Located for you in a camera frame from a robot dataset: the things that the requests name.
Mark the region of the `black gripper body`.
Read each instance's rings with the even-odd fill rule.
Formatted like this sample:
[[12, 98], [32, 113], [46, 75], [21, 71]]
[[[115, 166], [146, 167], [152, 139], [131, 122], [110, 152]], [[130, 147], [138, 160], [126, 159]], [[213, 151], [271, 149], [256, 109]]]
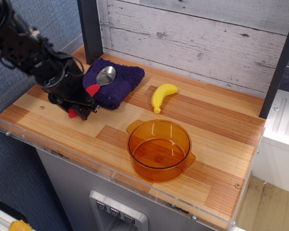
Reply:
[[33, 65], [30, 74], [47, 93], [81, 105], [93, 105], [94, 99], [83, 86], [84, 67], [81, 61], [63, 52], [48, 53], [39, 63]]

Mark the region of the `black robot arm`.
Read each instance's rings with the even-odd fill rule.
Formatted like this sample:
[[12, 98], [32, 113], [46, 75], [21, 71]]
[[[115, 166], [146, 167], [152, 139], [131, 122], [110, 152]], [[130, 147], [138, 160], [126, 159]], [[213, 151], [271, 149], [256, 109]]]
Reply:
[[13, 10], [9, 0], [0, 0], [0, 62], [33, 76], [48, 93], [48, 99], [66, 111], [70, 118], [87, 120], [91, 112], [98, 112], [89, 89], [83, 85], [84, 67], [80, 60], [63, 52], [56, 52], [46, 37], [28, 26]]

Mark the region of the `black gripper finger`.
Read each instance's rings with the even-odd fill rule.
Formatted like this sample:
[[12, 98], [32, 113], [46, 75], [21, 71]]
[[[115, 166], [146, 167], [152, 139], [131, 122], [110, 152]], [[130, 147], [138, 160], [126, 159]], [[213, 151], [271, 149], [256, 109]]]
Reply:
[[82, 120], [87, 120], [91, 112], [97, 113], [100, 110], [100, 106], [93, 104], [92, 107], [87, 105], [81, 105], [78, 103], [71, 104], [71, 118], [80, 117]]
[[50, 103], [57, 105], [64, 111], [69, 111], [71, 109], [71, 102], [61, 99], [54, 94], [48, 93], [48, 100], [50, 101]]

